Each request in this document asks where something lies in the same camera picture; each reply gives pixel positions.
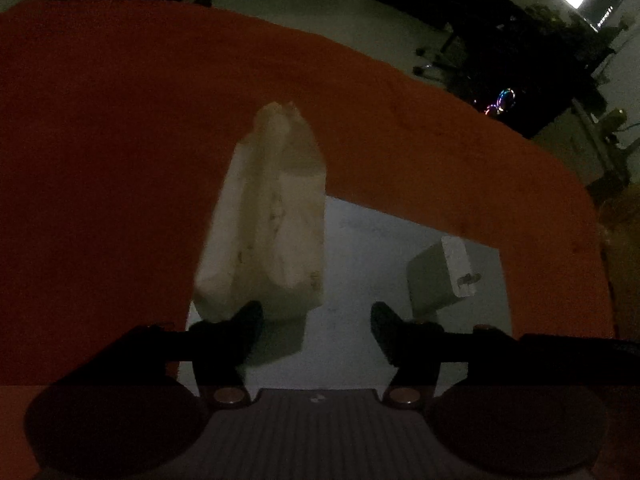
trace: gray floor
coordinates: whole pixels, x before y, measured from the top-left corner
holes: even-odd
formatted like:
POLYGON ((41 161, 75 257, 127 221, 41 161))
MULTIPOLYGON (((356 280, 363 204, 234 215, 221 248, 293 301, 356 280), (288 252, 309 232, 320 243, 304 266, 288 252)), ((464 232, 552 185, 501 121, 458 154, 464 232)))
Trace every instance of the gray floor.
MULTIPOLYGON (((320 34, 385 61, 412 78, 444 88, 437 69, 430 69, 434 79, 418 78, 412 74, 412 69, 433 59, 449 32, 436 30, 374 0, 212 0, 212 4, 220 9, 320 34), (427 50, 425 59, 415 55, 419 46, 427 50)), ((455 41, 447 51, 447 57, 458 59, 461 56, 464 56, 463 46, 455 41)), ((584 127, 569 113, 551 123, 533 142, 559 158, 586 186, 602 176, 603 169, 587 145, 585 135, 584 127)))
POLYGON ((411 77, 415 77, 412 68, 425 62, 415 55, 415 49, 426 46, 435 53, 449 35, 374 0, 212 0, 212 4, 320 34, 385 61, 411 77))

